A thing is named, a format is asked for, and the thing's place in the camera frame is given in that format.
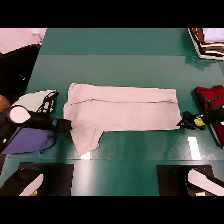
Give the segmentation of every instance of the yellow object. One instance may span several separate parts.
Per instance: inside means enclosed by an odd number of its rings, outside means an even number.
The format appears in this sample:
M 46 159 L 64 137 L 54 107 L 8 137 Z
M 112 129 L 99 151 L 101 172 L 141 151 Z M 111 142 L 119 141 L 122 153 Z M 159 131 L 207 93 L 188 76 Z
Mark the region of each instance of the yellow object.
M 198 192 L 196 193 L 196 196 L 205 196 L 205 192 Z
M 194 119 L 194 123 L 195 123 L 197 126 L 203 126 L 203 125 L 205 125 L 205 123 L 202 121 L 201 118 Z
M 37 196 L 37 190 L 34 191 L 30 196 Z

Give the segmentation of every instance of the blue fabric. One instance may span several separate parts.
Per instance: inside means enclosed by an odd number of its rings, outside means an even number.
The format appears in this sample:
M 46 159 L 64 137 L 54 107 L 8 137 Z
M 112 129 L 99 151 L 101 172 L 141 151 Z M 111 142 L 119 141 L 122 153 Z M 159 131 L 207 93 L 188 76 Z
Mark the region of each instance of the blue fabric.
M 53 131 L 23 128 L 1 154 L 42 151 L 50 148 L 54 142 Z

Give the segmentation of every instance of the brown round object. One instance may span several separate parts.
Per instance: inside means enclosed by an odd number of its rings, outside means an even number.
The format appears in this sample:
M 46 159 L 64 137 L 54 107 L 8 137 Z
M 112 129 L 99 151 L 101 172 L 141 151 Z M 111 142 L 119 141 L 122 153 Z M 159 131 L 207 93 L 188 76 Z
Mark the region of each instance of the brown round object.
M 9 101 L 4 96 L 0 95 L 0 112 L 9 106 Z

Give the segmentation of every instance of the white cloth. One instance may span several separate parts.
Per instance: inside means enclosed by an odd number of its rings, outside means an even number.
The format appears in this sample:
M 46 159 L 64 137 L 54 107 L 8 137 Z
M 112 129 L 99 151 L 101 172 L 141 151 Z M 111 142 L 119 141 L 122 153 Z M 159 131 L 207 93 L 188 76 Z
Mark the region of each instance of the white cloth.
M 104 131 L 172 130 L 180 120 L 175 89 L 70 85 L 64 118 L 80 155 L 96 149 Z
M 41 44 L 47 28 L 0 28 L 2 54 L 31 44 Z
M 12 106 L 21 105 L 24 106 L 27 110 L 36 112 L 39 107 L 43 104 L 44 98 L 51 92 L 55 90 L 46 90 L 39 91 L 36 93 L 28 93 L 21 96 Z
M 202 28 L 205 42 L 224 42 L 224 28 Z

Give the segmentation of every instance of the green table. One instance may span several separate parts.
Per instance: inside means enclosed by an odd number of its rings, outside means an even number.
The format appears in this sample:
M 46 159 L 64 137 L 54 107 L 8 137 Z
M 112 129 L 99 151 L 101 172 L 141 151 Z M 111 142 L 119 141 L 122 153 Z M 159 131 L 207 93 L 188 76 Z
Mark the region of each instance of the green table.
M 191 92 L 223 84 L 223 68 L 222 62 L 198 58 L 186 29 L 48 29 L 27 92 L 57 89 L 53 115 L 62 117 L 72 82 L 175 88 L 180 110 L 197 113 Z M 210 130 L 181 129 L 104 133 L 90 161 L 81 160 L 69 133 L 60 135 L 41 155 L 8 156 L 0 185 L 19 162 L 48 161 L 75 164 L 72 195 L 158 195 L 157 164 L 195 164 L 189 137 L 200 151 L 196 163 L 211 164 L 224 180 L 224 152 Z

